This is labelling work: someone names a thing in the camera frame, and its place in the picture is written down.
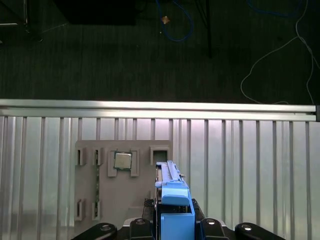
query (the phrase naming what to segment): metal rail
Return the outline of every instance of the metal rail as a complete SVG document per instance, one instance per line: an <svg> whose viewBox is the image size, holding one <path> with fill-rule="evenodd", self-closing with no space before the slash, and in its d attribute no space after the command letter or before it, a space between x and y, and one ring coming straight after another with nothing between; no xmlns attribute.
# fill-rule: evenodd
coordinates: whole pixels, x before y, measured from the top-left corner
<svg viewBox="0 0 320 240"><path fill-rule="evenodd" d="M313 105L0 99L0 116L316 121Z"/></svg>

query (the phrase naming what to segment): corrugated metal panel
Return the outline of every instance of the corrugated metal panel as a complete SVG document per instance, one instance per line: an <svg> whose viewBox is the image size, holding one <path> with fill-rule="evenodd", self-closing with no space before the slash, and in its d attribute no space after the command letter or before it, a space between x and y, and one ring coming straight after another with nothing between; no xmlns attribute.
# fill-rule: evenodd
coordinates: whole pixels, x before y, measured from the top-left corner
<svg viewBox="0 0 320 240"><path fill-rule="evenodd" d="M319 240L320 123L0 117L3 240L69 239L77 140L172 140L209 217Z"/></svg>

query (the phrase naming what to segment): black table leg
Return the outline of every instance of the black table leg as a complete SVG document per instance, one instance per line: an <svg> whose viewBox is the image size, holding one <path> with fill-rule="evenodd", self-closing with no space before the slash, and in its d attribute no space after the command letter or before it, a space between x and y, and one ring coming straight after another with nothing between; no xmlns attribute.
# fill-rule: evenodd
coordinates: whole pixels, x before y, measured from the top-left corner
<svg viewBox="0 0 320 240"><path fill-rule="evenodd" d="M208 55L212 58L212 33L211 33L211 11L210 0L205 0L206 5L206 24L207 24L207 37L208 37Z"/></svg>

